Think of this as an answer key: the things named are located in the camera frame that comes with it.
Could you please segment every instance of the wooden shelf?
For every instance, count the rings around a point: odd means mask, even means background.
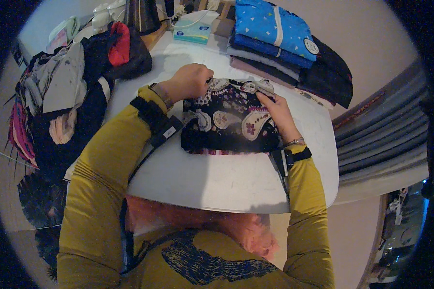
[[[164,33],[167,31],[168,27],[169,27],[169,22],[165,21],[162,22],[161,27],[155,32],[148,35],[141,36],[142,40],[146,45],[146,48],[148,48],[149,51],[153,49],[153,47],[156,45],[156,43],[159,41],[162,35],[164,35]]]

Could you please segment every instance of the mustard yellow sweater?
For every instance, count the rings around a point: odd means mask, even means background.
[[[166,106],[146,86],[139,97]],[[290,171],[291,220],[283,271],[248,253],[230,237],[185,231],[156,246],[121,277],[119,214],[133,171],[151,132],[129,105],[88,143],[75,166],[58,254],[60,288],[333,288],[325,197],[312,159]],[[291,146],[293,153],[305,146]],[[154,242],[172,229],[137,237]]]

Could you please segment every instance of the bracelet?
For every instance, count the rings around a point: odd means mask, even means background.
[[[283,148],[287,148],[293,144],[298,144],[298,143],[303,142],[303,141],[304,141],[304,138],[301,136],[300,138],[298,138],[292,142],[287,143]]]

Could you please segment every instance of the folded blue towel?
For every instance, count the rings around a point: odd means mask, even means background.
[[[236,45],[242,45],[256,51],[275,56],[282,61],[286,61],[292,64],[296,64],[303,68],[312,67],[313,61],[303,58],[297,54],[291,53],[272,44],[256,40],[251,37],[244,36],[243,34],[235,34],[233,41]]]
[[[237,34],[273,44],[310,61],[317,59],[318,47],[310,28],[301,18],[262,0],[237,0]]]

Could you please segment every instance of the pink hair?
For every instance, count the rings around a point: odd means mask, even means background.
[[[139,197],[126,196],[126,229],[135,232],[141,226],[161,220],[177,229],[198,228],[223,233],[246,251],[273,260],[279,249],[270,228],[262,224],[257,214],[225,213],[190,209],[163,204]]]

